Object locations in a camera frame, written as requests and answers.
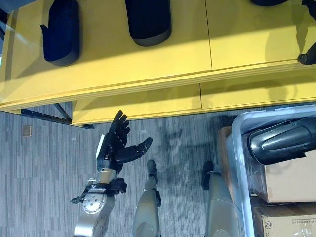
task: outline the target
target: metal bracket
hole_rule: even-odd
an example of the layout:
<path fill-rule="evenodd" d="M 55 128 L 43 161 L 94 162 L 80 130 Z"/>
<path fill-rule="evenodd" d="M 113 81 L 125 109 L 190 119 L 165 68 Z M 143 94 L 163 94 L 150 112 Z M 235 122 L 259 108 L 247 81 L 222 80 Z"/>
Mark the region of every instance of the metal bracket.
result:
<path fill-rule="evenodd" d="M 53 115 L 47 115 L 47 114 L 43 114 L 43 113 L 39 113 L 39 112 L 35 112 L 32 110 L 27 110 L 27 109 L 21 109 L 20 115 L 30 117 L 30 118 L 35 118 L 35 119 L 41 119 L 41 120 L 49 121 L 49 122 L 56 122 L 56 123 L 61 123 L 61 124 L 65 124 L 65 125 L 72 125 L 73 120 L 67 114 L 67 112 L 64 110 L 64 108 L 59 103 L 54 104 L 54 106 L 62 114 L 63 118 L 56 117 Z M 82 128 L 93 129 L 94 127 L 93 127 L 93 125 L 87 124 L 87 125 L 83 125 Z"/>

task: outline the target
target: robotic arm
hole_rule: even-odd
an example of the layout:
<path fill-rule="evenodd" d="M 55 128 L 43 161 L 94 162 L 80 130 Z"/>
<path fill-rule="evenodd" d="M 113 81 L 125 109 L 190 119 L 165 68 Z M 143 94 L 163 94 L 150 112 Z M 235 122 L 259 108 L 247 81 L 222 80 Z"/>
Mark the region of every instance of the robotic arm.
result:
<path fill-rule="evenodd" d="M 74 237 L 103 237 L 115 205 L 114 195 L 125 193 L 127 184 L 117 178 L 123 164 L 140 158 L 153 142 L 147 138 L 137 146 L 125 147 L 130 132 L 129 121 L 122 111 L 115 115 L 109 132 L 102 135 L 97 150 L 97 178 L 89 179 L 81 196 L 71 203 L 82 203 L 84 213 L 77 222 Z"/>

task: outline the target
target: yellow table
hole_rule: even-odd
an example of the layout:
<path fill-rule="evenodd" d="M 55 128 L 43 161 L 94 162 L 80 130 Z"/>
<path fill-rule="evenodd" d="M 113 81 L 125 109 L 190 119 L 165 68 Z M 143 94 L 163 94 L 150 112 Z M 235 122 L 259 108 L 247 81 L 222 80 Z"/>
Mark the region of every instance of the yellow table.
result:
<path fill-rule="evenodd" d="M 74 102 L 73 125 L 275 103 L 314 101 L 316 67 L 297 63 L 316 39 L 307 8 L 287 1 L 171 0 L 172 34 L 140 47 L 124 0 L 78 0 L 82 54 L 68 67 L 43 58 L 40 24 L 53 0 L 10 14 L 0 69 L 0 110 Z"/>

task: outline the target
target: clear plastic container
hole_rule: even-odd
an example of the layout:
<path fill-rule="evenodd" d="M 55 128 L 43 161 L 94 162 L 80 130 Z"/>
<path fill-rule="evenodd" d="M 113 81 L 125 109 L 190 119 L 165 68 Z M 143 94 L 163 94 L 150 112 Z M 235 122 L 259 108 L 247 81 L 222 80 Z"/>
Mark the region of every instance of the clear plastic container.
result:
<path fill-rule="evenodd" d="M 316 105 L 295 106 L 267 111 L 246 112 L 233 122 L 232 134 L 227 138 L 227 150 L 232 172 L 235 205 L 242 216 L 241 224 L 247 237 L 255 237 L 252 221 L 248 179 L 245 166 L 242 135 L 250 130 L 303 117 L 316 118 Z"/>

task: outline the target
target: dark blue object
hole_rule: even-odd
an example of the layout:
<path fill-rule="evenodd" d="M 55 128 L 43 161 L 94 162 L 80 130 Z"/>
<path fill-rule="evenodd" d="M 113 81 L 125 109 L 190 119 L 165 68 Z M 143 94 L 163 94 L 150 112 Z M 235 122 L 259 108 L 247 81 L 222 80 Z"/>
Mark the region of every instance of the dark blue object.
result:
<path fill-rule="evenodd" d="M 171 34 L 169 0 L 125 0 L 129 33 L 140 46 L 154 46 Z"/>
<path fill-rule="evenodd" d="M 316 1 L 303 0 L 302 5 L 308 8 L 308 12 L 314 20 L 316 20 Z M 304 65 L 311 65 L 316 63 L 316 43 L 307 51 L 298 57 L 298 61 Z"/>
<path fill-rule="evenodd" d="M 275 6 L 284 3 L 287 0 L 251 0 L 254 4 L 259 6 Z"/>
<path fill-rule="evenodd" d="M 305 157 L 316 149 L 316 118 L 287 121 L 250 134 L 248 148 L 263 165 Z"/>
<path fill-rule="evenodd" d="M 43 32 L 44 58 L 56 66 L 74 63 L 80 54 L 79 13 L 76 0 L 55 0 Z"/>

